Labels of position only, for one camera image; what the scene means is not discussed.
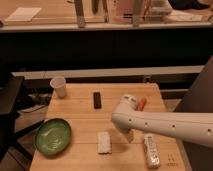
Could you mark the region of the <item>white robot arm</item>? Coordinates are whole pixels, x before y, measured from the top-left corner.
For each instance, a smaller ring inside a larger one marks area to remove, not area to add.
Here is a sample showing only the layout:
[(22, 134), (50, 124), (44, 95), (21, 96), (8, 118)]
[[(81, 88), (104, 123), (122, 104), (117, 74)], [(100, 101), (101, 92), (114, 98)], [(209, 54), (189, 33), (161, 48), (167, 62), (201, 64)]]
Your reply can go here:
[(132, 130), (160, 134), (213, 148), (213, 113), (138, 111), (138, 99), (125, 94), (111, 115), (115, 127), (132, 142)]

